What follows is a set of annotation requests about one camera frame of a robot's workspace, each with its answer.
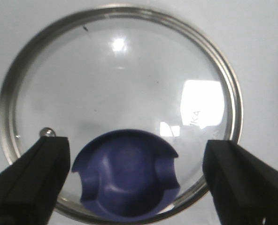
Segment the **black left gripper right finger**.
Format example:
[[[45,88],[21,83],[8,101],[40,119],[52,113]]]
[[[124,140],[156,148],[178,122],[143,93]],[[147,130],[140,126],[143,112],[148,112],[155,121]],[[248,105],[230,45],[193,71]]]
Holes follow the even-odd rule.
[[[278,225],[278,171],[232,141],[209,140],[202,163],[220,223]]]

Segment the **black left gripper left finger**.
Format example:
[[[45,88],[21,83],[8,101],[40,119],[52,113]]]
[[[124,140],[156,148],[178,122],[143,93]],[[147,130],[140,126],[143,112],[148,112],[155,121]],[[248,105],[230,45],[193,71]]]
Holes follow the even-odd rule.
[[[70,171],[66,137],[41,137],[0,173],[0,225],[46,225]]]

